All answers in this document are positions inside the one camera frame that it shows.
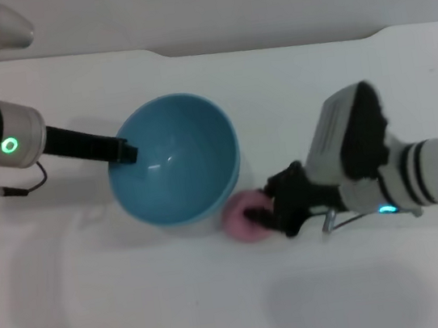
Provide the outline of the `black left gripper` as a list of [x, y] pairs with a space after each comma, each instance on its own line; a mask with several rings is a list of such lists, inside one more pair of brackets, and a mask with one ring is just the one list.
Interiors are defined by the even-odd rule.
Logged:
[[124, 138], [91, 135], [48, 126], [44, 154], [98, 162], [134, 164], [138, 149]]

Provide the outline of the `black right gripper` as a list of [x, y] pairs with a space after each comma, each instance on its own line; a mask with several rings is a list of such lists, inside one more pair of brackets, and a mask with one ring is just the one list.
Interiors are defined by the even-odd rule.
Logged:
[[312, 183], [299, 161], [269, 177], [263, 193], [273, 199], [273, 212], [262, 207], [250, 207], [244, 209], [244, 217], [265, 229], [278, 227], [288, 238], [296, 237], [303, 224], [313, 216], [330, 209], [343, 211], [339, 188]]

